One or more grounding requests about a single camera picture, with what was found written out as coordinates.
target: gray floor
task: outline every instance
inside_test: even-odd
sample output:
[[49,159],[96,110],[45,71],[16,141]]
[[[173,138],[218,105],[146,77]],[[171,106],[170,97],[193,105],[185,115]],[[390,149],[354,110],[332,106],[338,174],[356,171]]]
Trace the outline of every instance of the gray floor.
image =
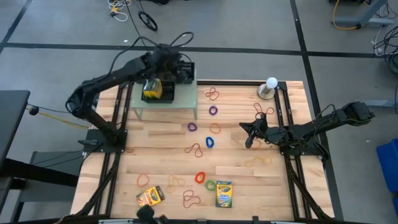
[[[24,0],[0,0],[0,39],[18,15]],[[336,30],[330,24],[333,5],[327,0],[296,0],[307,49],[318,52],[371,53],[377,28]],[[137,37],[130,22],[106,15],[104,0],[33,0],[9,42],[39,44],[129,45]],[[142,35],[170,42],[190,30],[190,47],[300,50],[289,0],[171,0],[166,6],[144,2],[159,25],[154,33],[133,14]],[[398,4],[391,1],[393,9]],[[357,14],[362,5],[342,4],[338,15]],[[390,29],[384,28],[380,39]],[[82,80],[104,74],[117,51],[5,48],[0,54],[0,89],[28,89],[29,103],[63,110],[67,96]],[[128,52],[120,67],[142,52]],[[308,84],[301,56],[186,52],[196,62],[198,78],[302,80]],[[397,77],[373,58],[310,57],[321,107],[341,107],[354,100],[394,96]],[[328,133],[345,220],[398,223],[392,195],[386,188],[376,146],[396,137],[398,119],[392,110],[374,110],[367,126],[342,127]],[[75,121],[71,116],[64,118]],[[9,157],[28,162],[33,151],[75,151],[85,131],[41,116],[25,114]],[[0,222],[6,222],[17,197],[10,194]],[[70,202],[26,205],[21,220],[61,217]]]

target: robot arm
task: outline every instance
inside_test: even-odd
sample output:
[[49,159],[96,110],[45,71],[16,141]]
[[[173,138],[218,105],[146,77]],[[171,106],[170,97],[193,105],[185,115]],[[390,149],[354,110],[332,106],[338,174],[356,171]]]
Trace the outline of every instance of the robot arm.
[[246,148],[250,148],[254,138],[261,138],[265,142],[276,144],[280,147],[289,146],[297,148],[300,144],[312,142],[312,138],[317,134],[335,129],[344,124],[361,126],[368,124],[374,113],[369,111],[368,106],[361,102],[348,103],[342,109],[333,110],[332,113],[316,118],[306,124],[295,124],[283,127],[267,126],[266,114],[261,113],[260,118],[256,118],[251,123],[239,123],[247,134]]
[[144,82],[146,79],[152,78],[186,83],[189,78],[192,79],[192,73],[184,70],[187,63],[181,61],[180,58],[180,53],[173,48],[159,47],[154,50],[153,54],[146,53],[130,60],[119,70],[83,81],[69,97],[65,106],[75,117],[94,124],[102,132],[107,142],[117,144],[123,130],[118,130],[112,122],[105,121],[92,109],[95,95],[125,82]]

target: wooden tabletop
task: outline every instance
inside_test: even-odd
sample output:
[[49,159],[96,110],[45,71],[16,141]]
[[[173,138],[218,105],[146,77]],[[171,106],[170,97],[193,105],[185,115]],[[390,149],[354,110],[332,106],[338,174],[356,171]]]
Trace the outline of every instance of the wooden tabletop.
[[[287,82],[287,86],[294,123],[310,121],[303,83]],[[211,87],[220,93],[215,101],[205,96]],[[275,100],[260,99],[256,90],[256,86],[199,85],[197,121],[190,110],[146,110],[143,121],[138,121],[129,110],[128,140],[119,165],[111,217],[136,218],[139,209],[136,195],[159,185],[165,200],[153,207],[157,217],[251,220],[252,216],[258,216],[260,220],[293,220],[285,162],[278,147],[259,141],[253,144],[256,149],[244,147],[247,134],[238,123],[254,121],[256,109],[253,104],[260,103],[264,111],[268,107],[275,109]],[[97,112],[106,120],[111,120],[116,92],[117,87],[99,96]],[[282,94],[281,104],[284,112]],[[214,116],[208,112],[212,105],[218,108]],[[195,122],[198,130],[190,132],[187,129],[189,122]],[[278,126],[276,114],[268,115],[267,122],[269,126]],[[210,131],[212,123],[218,123],[221,127],[219,134]],[[206,147],[208,136],[215,141],[213,149]],[[194,143],[201,146],[202,157],[195,157],[194,151],[184,152]],[[96,190],[103,157],[102,153],[92,153],[83,164],[71,213],[79,211]],[[255,157],[262,157],[264,162],[256,159],[253,163]],[[308,191],[324,212],[333,217],[321,160],[315,156],[302,156],[302,164]],[[206,179],[233,182],[232,208],[215,207],[215,192],[207,191],[204,184],[197,184],[194,180],[200,171],[206,173]],[[150,179],[145,187],[137,186],[140,174],[146,174]],[[175,186],[171,187],[170,181],[174,178],[178,178],[181,185],[175,181]],[[145,181],[146,178],[142,177],[140,184]],[[193,190],[200,203],[184,208],[182,194],[186,190]],[[298,190],[296,192],[303,217],[301,196]],[[103,197],[102,213],[105,199]]]

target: crayola box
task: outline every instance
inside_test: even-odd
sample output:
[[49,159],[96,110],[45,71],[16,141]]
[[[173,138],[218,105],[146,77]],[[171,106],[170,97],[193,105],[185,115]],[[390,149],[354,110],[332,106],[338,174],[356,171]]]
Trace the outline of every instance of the crayola box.
[[165,197],[159,186],[151,187],[137,195],[138,205],[141,207],[144,205],[154,206],[163,200],[165,200]]
[[216,189],[217,189],[216,207],[231,208],[232,182],[217,180]]

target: yellow cable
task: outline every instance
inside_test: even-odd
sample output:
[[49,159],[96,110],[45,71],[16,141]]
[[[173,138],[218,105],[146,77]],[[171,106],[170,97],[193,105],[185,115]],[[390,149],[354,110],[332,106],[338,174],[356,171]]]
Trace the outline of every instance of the yellow cable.
[[48,117],[48,118],[56,119],[57,121],[61,121],[62,123],[67,124],[67,125],[69,125],[69,126],[72,126],[72,127],[74,127],[74,128],[88,129],[87,126],[80,125],[80,124],[76,124],[76,123],[73,123],[73,122],[70,122],[70,121],[67,121],[67,120],[58,118],[58,117],[53,116],[53,115],[48,114],[48,113],[39,112],[39,114],[40,114],[40,115],[43,115],[43,116],[46,116],[46,117]]
[[336,5],[335,5],[335,9],[333,10],[333,25],[335,25],[335,27],[336,27],[337,29],[339,29],[339,30],[355,30],[355,29],[357,29],[356,26],[355,26],[355,27],[347,27],[347,28],[344,28],[344,27],[338,27],[338,26],[336,25],[336,22],[335,22],[335,14],[336,14],[337,5],[338,5],[339,2],[340,2],[340,0],[337,0]]

